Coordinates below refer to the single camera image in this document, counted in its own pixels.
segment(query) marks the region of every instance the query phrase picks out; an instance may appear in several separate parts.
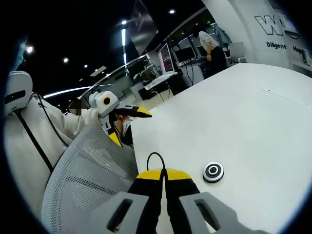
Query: office chair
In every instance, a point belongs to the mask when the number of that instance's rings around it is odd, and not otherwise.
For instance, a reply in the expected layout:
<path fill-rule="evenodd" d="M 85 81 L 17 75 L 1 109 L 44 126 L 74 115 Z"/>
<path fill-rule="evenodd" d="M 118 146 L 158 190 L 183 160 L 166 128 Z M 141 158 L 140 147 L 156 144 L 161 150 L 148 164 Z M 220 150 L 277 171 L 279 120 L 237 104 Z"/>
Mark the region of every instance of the office chair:
<path fill-rule="evenodd" d="M 236 42 L 229 45 L 230 57 L 226 57 L 228 65 L 233 66 L 235 63 L 246 63 L 244 43 Z"/>

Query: round button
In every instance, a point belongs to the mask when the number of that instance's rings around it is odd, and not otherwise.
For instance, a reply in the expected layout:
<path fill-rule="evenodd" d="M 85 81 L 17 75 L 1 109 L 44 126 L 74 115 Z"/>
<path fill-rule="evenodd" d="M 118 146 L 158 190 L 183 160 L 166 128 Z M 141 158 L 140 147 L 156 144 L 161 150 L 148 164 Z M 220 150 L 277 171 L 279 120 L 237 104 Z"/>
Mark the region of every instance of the round button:
<path fill-rule="evenodd" d="M 219 171 L 219 169 L 218 169 L 216 166 L 211 166 L 211 167 L 209 168 L 209 170 L 208 170 L 209 174 L 211 174 L 211 175 L 217 174 L 218 171 Z"/>
<path fill-rule="evenodd" d="M 224 176 L 224 168 L 219 162 L 208 163 L 203 171 L 203 178 L 208 183 L 216 183 Z"/>
<path fill-rule="evenodd" d="M 111 102 L 111 99 L 110 99 L 109 97 L 104 98 L 103 103 L 104 103 L 105 105 L 108 105 L 110 102 Z"/>

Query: person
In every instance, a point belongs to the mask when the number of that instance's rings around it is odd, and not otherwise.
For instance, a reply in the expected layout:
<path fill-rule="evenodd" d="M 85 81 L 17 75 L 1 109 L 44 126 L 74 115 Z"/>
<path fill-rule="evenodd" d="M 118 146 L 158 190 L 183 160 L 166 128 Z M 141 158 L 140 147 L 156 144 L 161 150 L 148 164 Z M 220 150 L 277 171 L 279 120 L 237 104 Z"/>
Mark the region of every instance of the person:
<path fill-rule="evenodd" d="M 40 219 L 53 168 L 87 125 L 102 127 L 96 109 L 65 116 L 32 92 L 28 73 L 10 73 L 4 98 L 4 146 L 13 178 L 36 218 Z"/>
<path fill-rule="evenodd" d="M 199 30 L 194 30 L 193 36 L 199 37 L 201 46 L 207 52 L 207 60 L 212 64 L 213 75 L 227 68 L 226 58 L 219 43 L 208 33 Z"/>

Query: white table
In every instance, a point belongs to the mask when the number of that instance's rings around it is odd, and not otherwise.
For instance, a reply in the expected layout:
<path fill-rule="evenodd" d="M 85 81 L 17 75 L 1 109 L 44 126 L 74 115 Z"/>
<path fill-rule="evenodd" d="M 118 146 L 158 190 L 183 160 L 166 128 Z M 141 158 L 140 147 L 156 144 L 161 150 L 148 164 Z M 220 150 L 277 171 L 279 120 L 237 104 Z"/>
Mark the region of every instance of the white table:
<path fill-rule="evenodd" d="M 296 215 L 312 179 L 311 78 L 242 63 L 151 112 L 132 123 L 139 172 L 151 152 L 160 153 L 166 167 L 190 174 L 251 229 L 277 233 Z M 223 164 L 225 175 L 208 184 L 202 170 L 212 161 Z M 149 165 L 161 168 L 157 156 Z"/>
<path fill-rule="evenodd" d="M 162 82 L 165 82 L 167 79 L 169 79 L 170 77 L 176 75 L 177 72 L 171 73 L 171 74 L 167 74 L 167 75 L 162 75 L 157 77 L 156 79 L 154 79 L 151 83 L 149 83 L 148 85 L 144 86 L 144 88 L 146 90 L 150 90 L 153 89 L 155 86 L 159 85 Z"/>

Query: white hoodie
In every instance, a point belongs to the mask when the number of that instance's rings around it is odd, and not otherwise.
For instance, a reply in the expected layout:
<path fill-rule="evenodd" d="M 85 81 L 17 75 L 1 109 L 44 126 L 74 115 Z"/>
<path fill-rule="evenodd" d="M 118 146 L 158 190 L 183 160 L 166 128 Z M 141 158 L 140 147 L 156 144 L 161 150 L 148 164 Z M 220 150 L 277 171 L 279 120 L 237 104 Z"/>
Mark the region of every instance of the white hoodie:
<path fill-rule="evenodd" d="M 69 145 L 86 125 L 101 128 L 98 112 L 89 109 L 81 116 L 63 115 L 61 110 L 42 100 L 45 110 L 60 137 Z M 21 112 L 37 142 L 55 167 L 67 149 L 53 130 L 38 96 L 32 96 Z M 41 206 L 50 171 L 15 113 L 11 113 L 4 127 L 5 151 L 13 177 L 34 215 L 40 219 Z"/>

